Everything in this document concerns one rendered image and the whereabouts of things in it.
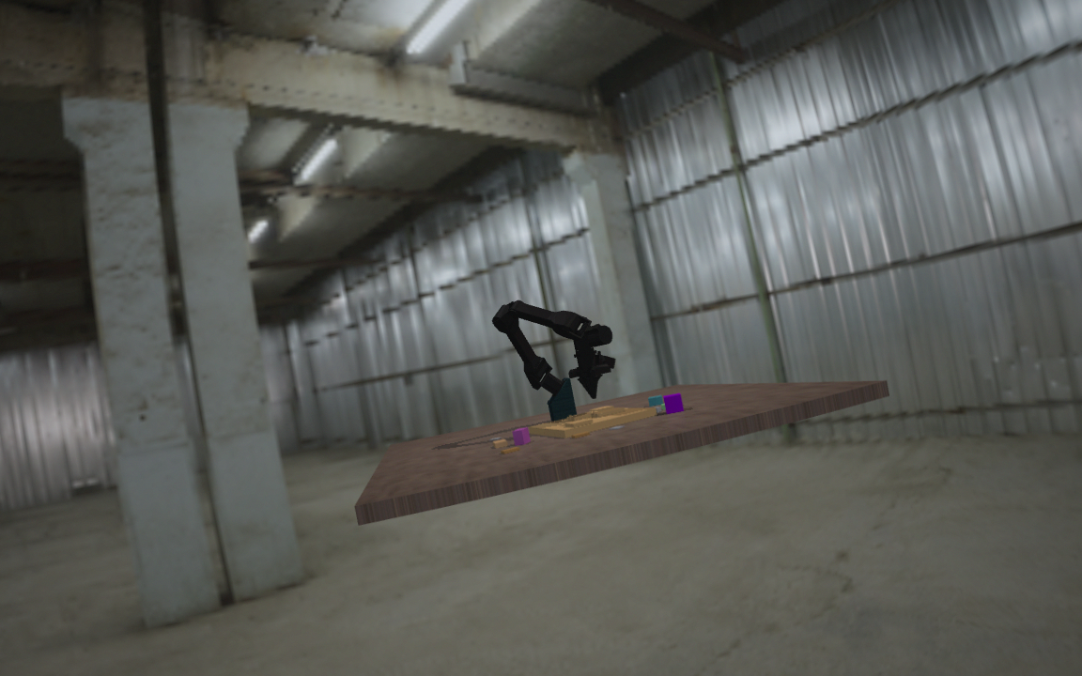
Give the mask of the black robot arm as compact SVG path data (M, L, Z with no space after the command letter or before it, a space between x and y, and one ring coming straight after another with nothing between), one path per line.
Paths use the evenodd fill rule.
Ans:
M509 341L514 344L524 362L524 373L530 381L530 385L536 390L544 388L552 395L557 395L564 385L564 381L550 373L552 367L546 363L545 358L538 358L530 347L527 339L522 333L518 320L524 319L535 324L552 327L555 333L565 339L572 339L575 350L590 349L590 347L603 346L612 342L612 330L607 326L590 326L592 321L580 314L573 312L546 312L546 309L535 307L516 300L507 305L502 305L500 312L494 314L492 324L499 332L509 335ZM577 330L580 327L579 330ZM545 376L544 376L545 374ZM544 379L542 379L544 377ZM541 382L538 382L542 379Z

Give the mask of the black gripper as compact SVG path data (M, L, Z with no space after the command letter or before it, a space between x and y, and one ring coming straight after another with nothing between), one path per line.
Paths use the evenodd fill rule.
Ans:
M573 358L577 358L577 364L579 364L579 367L572 369L572 371L568 371L568 379L579 376L580 379L577 380L582 382L583 388L588 390L592 399L596 399L598 380L604 376L604 374L612 372L610 364L596 363L595 354L596 350L594 350L593 347L590 347L590 349L577 350Z

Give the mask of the tan puzzle board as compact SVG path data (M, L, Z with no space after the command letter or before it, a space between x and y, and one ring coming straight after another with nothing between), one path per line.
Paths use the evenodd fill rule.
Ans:
M567 419L530 426L529 429L530 434L538 434L538 436L568 438L572 437L573 434L604 429L618 426L620 423L628 423L628 421L636 421L656 415L657 410L655 407L641 407L641 409L599 407L598 409L590 409L590 412L582 412L579 415L568 415Z

